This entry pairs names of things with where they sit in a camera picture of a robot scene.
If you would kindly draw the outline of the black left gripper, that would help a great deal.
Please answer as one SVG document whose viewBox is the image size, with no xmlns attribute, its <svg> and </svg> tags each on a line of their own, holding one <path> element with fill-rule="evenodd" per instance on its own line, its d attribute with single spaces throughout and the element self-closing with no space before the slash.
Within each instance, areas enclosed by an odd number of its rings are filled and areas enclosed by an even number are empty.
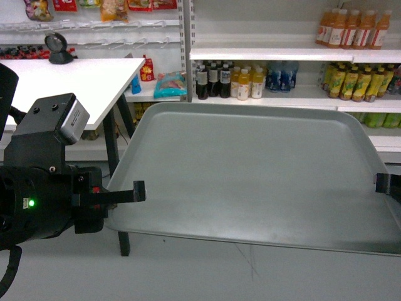
<svg viewBox="0 0 401 301">
<path fill-rule="evenodd" d="M 140 203 L 147 198 L 145 181 L 134 181 L 129 190 L 107 191 L 99 167 L 77 167 L 72 177 L 72 212 L 76 234 L 101 231 L 111 204 Z"/>
</svg>

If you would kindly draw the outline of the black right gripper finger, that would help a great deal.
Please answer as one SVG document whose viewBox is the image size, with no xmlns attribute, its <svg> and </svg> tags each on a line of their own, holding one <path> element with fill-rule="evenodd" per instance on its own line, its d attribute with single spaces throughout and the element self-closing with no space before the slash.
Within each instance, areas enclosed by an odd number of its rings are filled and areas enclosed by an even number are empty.
<svg viewBox="0 0 401 301">
<path fill-rule="evenodd" d="M 384 200 L 400 204 L 400 175 L 389 173 L 376 173 L 375 192 Z"/>
</svg>

